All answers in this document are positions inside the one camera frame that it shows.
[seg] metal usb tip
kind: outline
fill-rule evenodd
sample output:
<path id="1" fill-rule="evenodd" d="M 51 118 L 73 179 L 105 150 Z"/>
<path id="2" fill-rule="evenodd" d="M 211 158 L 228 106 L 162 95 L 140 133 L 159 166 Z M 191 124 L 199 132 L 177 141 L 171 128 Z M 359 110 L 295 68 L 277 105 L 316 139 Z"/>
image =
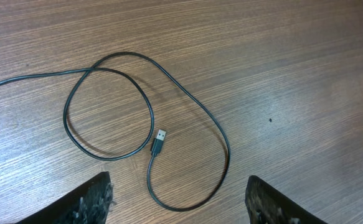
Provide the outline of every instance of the metal usb tip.
<path id="1" fill-rule="evenodd" d="M 158 134 L 156 135 L 156 138 L 163 141 L 165 136 L 166 136 L 166 132 L 159 129 Z"/>

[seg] wooden table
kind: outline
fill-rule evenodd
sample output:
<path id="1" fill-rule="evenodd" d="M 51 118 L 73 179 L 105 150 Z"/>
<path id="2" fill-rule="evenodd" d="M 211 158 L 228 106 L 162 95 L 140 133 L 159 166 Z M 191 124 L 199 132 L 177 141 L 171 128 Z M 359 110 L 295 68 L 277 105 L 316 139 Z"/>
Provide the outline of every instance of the wooden table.
<path id="1" fill-rule="evenodd" d="M 0 1 L 0 80 L 90 67 L 117 51 L 157 60 L 213 112 L 232 147 L 224 185 L 194 211 L 161 208 L 146 186 L 151 143 L 102 162 L 66 135 L 62 110 L 81 74 L 25 80 L 0 87 L 0 223 L 103 170 L 117 203 L 107 223 L 248 223 L 250 175 L 326 222 L 363 223 L 363 1 Z M 103 66 L 136 79 L 155 129 L 167 131 L 152 173 L 159 198 L 177 207 L 205 198 L 224 168 L 214 123 L 152 65 Z M 90 150 L 112 155 L 149 131 L 141 95 L 105 72 L 80 87 L 70 122 Z"/>

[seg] cord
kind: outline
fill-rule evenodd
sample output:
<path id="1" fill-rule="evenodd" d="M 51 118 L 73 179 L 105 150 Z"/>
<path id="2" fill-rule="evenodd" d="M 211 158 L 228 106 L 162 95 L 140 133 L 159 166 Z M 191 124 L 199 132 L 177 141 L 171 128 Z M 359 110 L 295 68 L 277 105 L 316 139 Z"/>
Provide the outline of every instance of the cord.
<path id="1" fill-rule="evenodd" d="M 166 208 L 168 210 L 174 211 L 174 212 L 186 212 L 186 211 L 190 211 L 193 210 L 195 208 L 198 208 L 200 206 L 202 206 L 203 204 L 205 204 L 206 202 L 208 202 L 214 195 L 215 193 L 220 189 L 221 185 L 223 184 L 223 181 L 225 179 L 225 176 L 227 175 L 229 166 L 230 166 L 230 143 L 229 140 L 227 139 L 227 136 L 224 133 L 224 130 L 222 129 L 221 125 L 219 124 L 219 122 L 214 118 L 214 116 L 212 115 L 212 113 L 201 103 L 199 102 L 194 96 L 192 96 L 184 87 L 181 86 L 181 84 L 179 82 L 177 82 L 164 68 L 162 68 L 162 66 L 160 66 L 160 64 L 158 64 L 157 62 L 155 62 L 153 59 L 139 54 L 139 53 L 135 53 L 135 52 L 117 52 L 117 53 L 113 53 L 113 54 L 109 54 L 105 57 L 103 57 L 102 59 L 100 59 L 99 61 L 97 61 L 93 66 L 91 66 L 90 68 L 82 68 L 82 69 L 76 69 L 76 70 L 67 70 L 67 71 L 63 71 L 63 72 L 53 72 L 53 73 L 41 73 L 41 74 L 35 74 L 35 75 L 23 75 L 23 76 L 18 76 L 18 77 L 13 77 L 13 78 L 8 78 L 6 80 L 2 80 L 0 81 L 0 86 L 10 83 L 10 82 L 16 82 L 16 81 L 20 81 L 20 80 L 24 80 L 24 79 L 28 79 L 28 78 L 42 78 L 42 77 L 52 77 L 52 76 L 59 76 L 59 75 L 67 75 L 67 74 L 72 74 L 72 73 L 80 73 L 80 72 L 84 72 L 84 75 L 79 79 L 79 81 L 76 83 L 76 85 L 73 87 L 72 91 L 70 92 L 66 102 L 65 102 L 65 106 L 64 106 L 64 112 L 62 114 L 62 119 L 64 122 L 64 128 L 66 133 L 68 134 L 69 138 L 73 141 L 73 143 L 75 143 L 75 145 L 81 149 L 85 154 L 95 158 L 95 159 L 99 159 L 102 161 L 116 161 L 119 159 L 124 159 L 127 158 L 129 156 L 132 156 L 134 154 L 136 154 L 137 152 L 139 152 L 140 150 L 142 150 L 143 147 L 145 147 L 145 145 L 147 145 L 149 139 L 151 138 L 153 131 L 154 131 L 154 111 L 152 109 L 151 103 L 148 100 L 148 97 L 145 95 L 144 91 L 139 87 L 139 85 L 127 74 L 121 72 L 121 71 L 117 71 L 114 69 L 110 69 L 110 68 L 101 68 L 98 67 L 102 62 L 104 62 L 105 60 L 108 60 L 109 58 L 113 58 L 113 57 L 119 57 L 119 56 L 123 56 L 123 55 L 133 55 L 133 56 L 137 56 L 139 58 L 143 58 L 149 62 L 151 62 L 152 64 L 154 64 L 156 67 L 158 67 L 158 69 L 160 69 L 160 71 L 162 71 L 168 78 L 170 78 L 170 80 L 172 80 L 174 82 L 174 84 L 176 84 L 187 96 L 189 96 L 192 100 L 195 101 L 195 103 L 197 103 L 206 113 L 207 115 L 209 115 L 209 117 L 213 120 L 213 122 L 215 123 L 215 125 L 218 127 L 218 129 L 220 130 L 224 141 L 227 145 L 227 156 L 226 156 L 226 160 L 225 160 L 225 167 L 221 176 L 221 180 L 220 182 L 216 185 L 216 187 L 214 188 L 214 190 L 210 193 L 210 195 L 204 199 L 203 201 L 190 206 L 190 207 L 186 207 L 186 208 L 176 208 L 176 207 L 171 207 L 169 205 L 166 205 L 165 203 L 163 203 L 162 201 L 160 201 L 157 196 L 155 195 L 155 193 L 153 192 L 152 186 L 151 186 L 151 169 L 153 166 L 153 161 L 154 158 L 156 157 L 156 153 L 152 154 L 151 160 L 149 162 L 148 165 L 148 171 L 147 171 L 147 185 L 148 185 L 148 190 L 149 193 L 151 194 L 152 198 L 155 200 L 155 202 L 157 202 L 160 206 L 162 206 L 163 208 Z M 141 95 L 143 96 L 147 106 L 148 106 L 148 110 L 151 116 L 151 127 L 148 133 L 147 138 L 144 140 L 144 142 L 134 151 L 129 152 L 125 155 L 122 156 L 118 156 L 118 157 L 101 157 L 98 155 L 95 155 L 94 153 L 91 153 L 90 151 L 88 151 L 87 149 L 85 149 L 72 135 L 72 133 L 69 130 L 68 127 L 68 122 L 67 122 L 67 115 L 68 115 L 68 108 L 69 108 L 69 104 L 75 94 L 75 92 L 77 91 L 78 87 L 82 84 L 82 82 L 84 81 L 84 79 L 86 79 L 86 77 L 94 72 L 94 71 L 106 71 L 106 72 L 113 72 L 113 73 L 117 73 L 119 75 L 124 76 L 125 78 L 127 78 L 136 88 L 137 90 L 141 93 Z"/>

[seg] usb connector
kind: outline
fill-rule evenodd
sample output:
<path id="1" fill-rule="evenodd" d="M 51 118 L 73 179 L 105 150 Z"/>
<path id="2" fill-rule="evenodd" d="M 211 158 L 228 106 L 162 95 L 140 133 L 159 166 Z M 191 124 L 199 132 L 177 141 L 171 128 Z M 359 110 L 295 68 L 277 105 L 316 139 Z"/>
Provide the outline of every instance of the usb connector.
<path id="1" fill-rule="evenodd" d="M 157 156 L 161 152 L 165 136 L 166 136 L 165 131 L 163 130 L 158 131 L 158 134 L 156 135 L 156 138 L 154 138 L 154 142 L 152 142 L 151 146 L 151 155 L 153 157 Z"/>

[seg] usb cable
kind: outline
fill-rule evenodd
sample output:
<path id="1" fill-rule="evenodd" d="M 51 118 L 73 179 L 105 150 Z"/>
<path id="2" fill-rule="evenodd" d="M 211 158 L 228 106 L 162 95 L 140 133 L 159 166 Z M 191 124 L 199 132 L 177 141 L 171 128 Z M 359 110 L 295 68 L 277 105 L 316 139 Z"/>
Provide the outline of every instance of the usb cable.
<path id="1" fill-rule="evenodd" d="M 168 78 L 170 78 L 170 80 L 176 86 L 178 86 L 187 96 L 189 96 L 195 103 L 197 103 L 207 113 L 207 115 L 212 119 L 212 121 L 215 123 L 217 128 L 220 130 L 220 132 L 221 132 L 221 134 L 222 134 L 222 136 L 224 138 L 225 145 L 227 146 L 227 154 L 226 154 L 226 157 L 225 157 L 225 167 L 224 167 L 224 171 L 222 173 L 220 182 L 215 186 L 212 193 L 210 193 L 210 195 L 206 199 L 204 199 L 203 201 L 201 201 L 201 202 L 199 202 L 199 203 L 197 203 L 197 204 L 195 204 L 195 205 L 193 205 L 191 207 L 186 207 L 186 208 L 176 208 L 176 207 L 166 205 L 166 204 L 162 203 L 158 199 L 158 197 L 155 195 L 155 193 L 153 192 L 153 189 L 152 189 L 152 186 L 151 186 L 151 169 L 152 169 L 154 158 L 161 152 L 163 142 L 164 142 L 164 137 L 166 136 L 166 132 L 163 131 L 163 130 L 159 130 L 158 135 L 156 136 L 156 138 L 154 138 L 154 142 L 153 142 L 152 148 L 151 148 L 152 157 L 151 157 L 151 160 L 149 162 L 148 171 L 147 171 L 147 185 L 148 185 L 149 193 L 151 194 L 152 198 L 155 200 L 155 202 L 157 202 L 163 208 L 166 208 L 168 210 L 175 211 L 175 212 L 186 212 L 186 211 L 198 208 L 198 207 L 202 206 L 203 204 L 205 204 L 206 202 L 208 202 L 215 195 L 215 193 L 220 189 L 221 185 L 223 184 L 223 181 L 225 179 L 225 176 L 227 175 L 227 172 L 228 172 L 228 169 L 229 169 L 229 166 L 230 166 L 230 153 L 231 153 L 230 143 L 229 143 L 229 140 L 227 139 L 227 136 L 225 135 L 224 130 L 222 129 L 221 125 L 214 118 L 212 113 L 201 102 L 199 102 L 194 96 L 192 96 L 184 87 L 182 87 L 182 85 L 179 82 L 177 82 L 162 66 L 160 66 L 153 59 L 151 59 L 151 58 L 149 58 L 149 57 L 147 57 L 145 55 L 135 53 L 135 52 L 117 52 L 117 53 L 113 53 L 113 54 L 110 54 L 110 55 L 107 55 L 107 56 L 103 57 L 101 60 L 94 63 L 94 65 L 91 66 L 90 68 L 81 68 L 81 69 L 76 69 L 76 70 L 68 70 L 68 71 L 64 71 L 64 72 L 52 72 L 52 73 L 41 73 L 41 74 L 34 74 L 34 75 L 23 75 L 23 76 L 18 76 L 18 77 L 13 77 L 13 78 L 8 78 L 6 80 L 2 80 L 2 81 L 0 81 L 0 86 L 4 85 L 4 84 L 8 84 L 10 82 L 16 82 L 16 81 L 20 81 L 20 80 L 29 79 L 29 78 L 43 78 L 43 77 L 52 77 L 52 76 L 59 76 L 59 75 L 66 75 L 66 74 L 84 72 L 83 76 L 79 79 L 79 81 L 76 83 L 76 85 L 74 86 L 72 91 L 69 93 L 68 99 L 65 102 L 64 112 L 62 113 L 62 121 L 64 123 L 65 132 L 68 134 L 70 140 L 72 140 L 73 143 L 75 143 L 75 145 L 80 150 L 82 150 L 85 154 L 87 154 L 87 155 L 89 155 L 89 156 L 91 156 L 91 157 L 93 157 L 95 159 L 102 160 L 102 161 L 116 161 L 116 160 L 119 160 L 119 159 L 124 159 L 124 158 L 127 158 L 129 156 L 132 156 L 132 155 L 136 154 L 137 152 L 139 152 L 140 150 L 142 150 L 142 148 L 144 148 L 145 145 L 147 145 L 147 143 L 148 143 L 149 139 L 151 138 L 151 136 L 153 134 L 153 131 L 154 131 L 154 111 L 152 109 L 151 103 L 148 100 L 148 97 L 145 95 L 145 93 L 141 89 L 141 87 L 139 87 L 139 85 L 130 76 L 128 76 L 127 74 L 125 74 L 125 73 L 123 73 L 121 71 L 117 71 L 117 70 L 110 69 L 110 68 L 98 67 L 105 60 L 108 60 L 108 59 L 114 58 L 114 57 L 124 56 L 124 55 L 132 55 L 132 56 L 142 58 L 144 60 L 147 60 L 147 61 L 151 62 L 158 69 L 160 69 L 160 71 L 162 71 L 163 74 L 165 74 Z M 144 100 L 145 100 L 145 102 L 146 102 L 146 104 L 148 106 L 149 115 L 151 117 L 151 127 L 150 127 L 150 130 L 149 130 L 148 136 L 146 137 L 144 142 L 137 149 L 135 149 L 134 151 L 131 151 L 131 152 L 125 154 L 125 155 L 117 156 L 117 157 L 102 157 L 102 156 L 95 155 L 94 153 L 92 153 L 89 150 L 87 150 L 86 148 L 84 148 L 74 138 L 73 134 L 71 133 L 71 131 L 69 129 L 68 121 L 67 121 L 67 115 L 68 115 L 68 109 L 69 109 L 70 102 L 71 102 L 75 92 L 77 91 L 78 87 L 84 81 L 84 79 L 86 79 L 86 77 L 89 74 L 91 74 L 92 72 L 94 72 L 94 71 L 112 72 L 112 73 L 116 73 L 118 75 L 121 75 L 121 76 L 127 78 L 137 88 L 137 90 L 141 93 L 141 96 L 144 98 Z"/>

